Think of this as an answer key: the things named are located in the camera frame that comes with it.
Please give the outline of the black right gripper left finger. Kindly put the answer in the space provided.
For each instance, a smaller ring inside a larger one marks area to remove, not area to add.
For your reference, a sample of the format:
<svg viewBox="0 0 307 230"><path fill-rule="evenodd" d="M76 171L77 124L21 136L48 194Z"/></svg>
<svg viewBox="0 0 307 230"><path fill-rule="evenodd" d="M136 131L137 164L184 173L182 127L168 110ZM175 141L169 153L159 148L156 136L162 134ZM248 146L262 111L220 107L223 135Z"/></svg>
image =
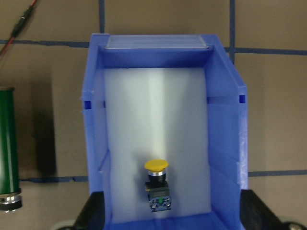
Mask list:
<svg viewBox="0 0 307 230"><path fill-rule="evenodd" d="M74 230L103 230L105 226L104 192L93 192L73 224Z"/></svg>

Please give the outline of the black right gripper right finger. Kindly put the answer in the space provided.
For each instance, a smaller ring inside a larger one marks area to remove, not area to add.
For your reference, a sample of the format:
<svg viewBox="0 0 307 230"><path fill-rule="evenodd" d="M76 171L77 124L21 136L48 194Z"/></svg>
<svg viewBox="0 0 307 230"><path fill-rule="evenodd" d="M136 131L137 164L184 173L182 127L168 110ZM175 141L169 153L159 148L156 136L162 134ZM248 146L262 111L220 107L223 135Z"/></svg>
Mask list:
<svg viewBox="0 0 307 230"><path fill-rule="evenodd" d="M280 219L253 190L242 189L239 204L240 222L246 230L284 230Z"/></svg>

